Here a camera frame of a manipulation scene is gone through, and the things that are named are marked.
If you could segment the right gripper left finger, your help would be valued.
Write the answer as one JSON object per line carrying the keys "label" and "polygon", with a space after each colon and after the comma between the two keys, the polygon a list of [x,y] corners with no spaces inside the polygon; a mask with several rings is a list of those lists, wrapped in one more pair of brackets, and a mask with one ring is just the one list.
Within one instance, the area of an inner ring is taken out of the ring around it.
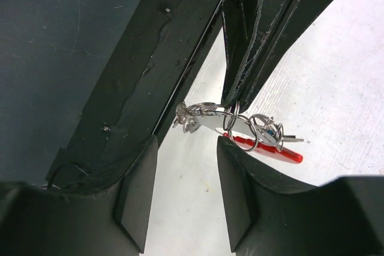
{"label": "right gripper left finger", "polygon": [[152,136],[61,189],[2,182],[1,254],[142,254],[157,155]]}

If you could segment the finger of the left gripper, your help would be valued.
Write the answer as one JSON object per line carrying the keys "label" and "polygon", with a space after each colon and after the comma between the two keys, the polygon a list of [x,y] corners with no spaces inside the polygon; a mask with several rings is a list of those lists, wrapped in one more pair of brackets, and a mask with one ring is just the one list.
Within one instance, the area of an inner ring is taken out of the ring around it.
{"label": "finger of the left gripper", "polygon": [[221,103],[239,101],[261,55],[291,0],[224,0],[222,20],[227,70]]}
{"label": "finger of the left gripper", "polygon": [[281,58],[333,0],[258,0],[242,58],[242,109],[247,110]]}

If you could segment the red handled metal key organizer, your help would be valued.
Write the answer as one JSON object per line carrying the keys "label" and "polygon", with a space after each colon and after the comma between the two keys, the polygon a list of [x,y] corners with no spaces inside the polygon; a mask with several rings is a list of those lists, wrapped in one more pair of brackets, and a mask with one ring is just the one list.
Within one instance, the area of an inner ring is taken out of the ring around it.
{"label": "red handled metal key organizer", "polygon": [[176,106],[173,126],[180,125],[184,133],[194,133],[205,127],[227,137],[246,153],[256,152],[268,158],[299,164],[304,157],[287,147],[285,143],[303,142],[301,138],[287,135],[281,122],[271,116],[256,113],[244,116],[239,103],[232,108],[203,102],[190,106],[181,102]]}

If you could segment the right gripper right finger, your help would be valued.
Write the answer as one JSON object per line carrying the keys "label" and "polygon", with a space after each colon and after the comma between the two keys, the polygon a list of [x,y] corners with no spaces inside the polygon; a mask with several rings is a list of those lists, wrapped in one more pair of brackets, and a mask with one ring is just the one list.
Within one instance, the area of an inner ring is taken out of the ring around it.
{"label": "right gripper right finger", "polygon": [[231,251],[236,255],[382,255],[383,177],[301,182],[217,140]]}

